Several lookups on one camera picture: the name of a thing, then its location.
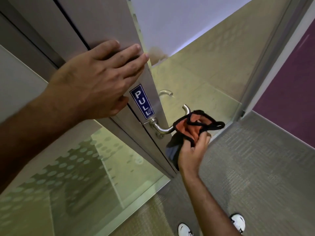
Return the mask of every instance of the pull sign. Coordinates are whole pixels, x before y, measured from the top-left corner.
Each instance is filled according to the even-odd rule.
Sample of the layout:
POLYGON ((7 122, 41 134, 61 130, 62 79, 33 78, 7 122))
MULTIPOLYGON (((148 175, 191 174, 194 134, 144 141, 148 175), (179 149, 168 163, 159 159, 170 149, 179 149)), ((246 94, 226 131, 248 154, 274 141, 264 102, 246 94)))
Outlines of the pull sign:
POLYGON ((132 95, 133 99, 136 101, 139 109, 141 110, 142 114, 144 115, 146 119, 148 119, 154 114, 151 104, 141 84, 135 87, 133 90, 131 90, 130 94, 132 95))

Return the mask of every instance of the white sneaker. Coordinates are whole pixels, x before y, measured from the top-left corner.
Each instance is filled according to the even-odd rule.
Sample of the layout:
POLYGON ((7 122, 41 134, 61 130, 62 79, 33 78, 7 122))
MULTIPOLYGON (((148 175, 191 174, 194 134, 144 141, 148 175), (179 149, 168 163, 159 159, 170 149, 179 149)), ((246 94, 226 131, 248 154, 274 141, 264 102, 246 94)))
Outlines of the white sneaker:
POLYGON ((181 223, 178 226, 178 236, 194 236, 194 234, 187 225, 181 223))
POLYGON ((230 216, 230 220, 231 222, 234 224, 234 226, 236 227, 236 229, 243 234, 244 230, 245 230, 245 219, 243 216, 241 216, 240 214, 232 214, 230 216))

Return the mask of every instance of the lever handle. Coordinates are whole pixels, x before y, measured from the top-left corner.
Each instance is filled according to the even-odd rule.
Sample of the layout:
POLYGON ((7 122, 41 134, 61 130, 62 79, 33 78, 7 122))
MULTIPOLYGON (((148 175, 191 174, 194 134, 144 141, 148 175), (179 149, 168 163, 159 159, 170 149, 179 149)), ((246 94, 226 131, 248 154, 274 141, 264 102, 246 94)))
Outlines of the lever handle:
MULTIPOLYGON (((184 104, 182 108, 183 108, 183 110, 185 110, 185 115, 191 113, 190 108, 186 104, 184 104)), ((151 127, 153 127, 160 134, 170 134, 170 133, 172 133, 174 131, 174 127, 173 126, 170 126, 167 129, 164 129, 164 128, 160 127, 158 122, 157 122, 157 118, 156 117, 152 118, 149 121, 149 123, 150 123, 151 127)))

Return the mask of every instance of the right hand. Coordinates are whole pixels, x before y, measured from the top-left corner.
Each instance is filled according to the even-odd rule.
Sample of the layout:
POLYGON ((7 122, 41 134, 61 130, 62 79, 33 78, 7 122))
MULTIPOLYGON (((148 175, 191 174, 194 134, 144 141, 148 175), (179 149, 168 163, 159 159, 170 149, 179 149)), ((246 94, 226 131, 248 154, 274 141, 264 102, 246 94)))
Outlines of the right hand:
POLYGON ((128 103, 123 96, 149 60, 139 44, 117 52, 116 40, 106 41, 64 64, 42 93, 43 101, 75 121, 116 115, 128 103))
POLYGON ((179 153, 178 167, 182 175, 197 177, 203 156, 207 150, 211 135, 205 131, 200 134, 195 147, 191 147, 190 141, 184 139, 179 153))

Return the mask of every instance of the cloth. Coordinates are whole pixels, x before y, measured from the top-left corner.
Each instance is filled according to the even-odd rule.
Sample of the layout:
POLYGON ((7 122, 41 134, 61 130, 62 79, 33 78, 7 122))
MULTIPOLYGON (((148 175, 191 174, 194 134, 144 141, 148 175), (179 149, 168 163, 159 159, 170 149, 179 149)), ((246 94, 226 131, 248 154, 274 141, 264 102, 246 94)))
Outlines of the cloth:
POLYGON ((199 139, 199 136, 204 131, 214 131, 225 127, 224 122, 217 122, 212 117, 204 113, 202 110, 195 110, 187 114, 173 123, 176 133, 172 136, 171 141, 166 145, 166 155, 173 163, 175 168, 178 168, 178 157, 180 149, 187 139, 194 147, 199 139))

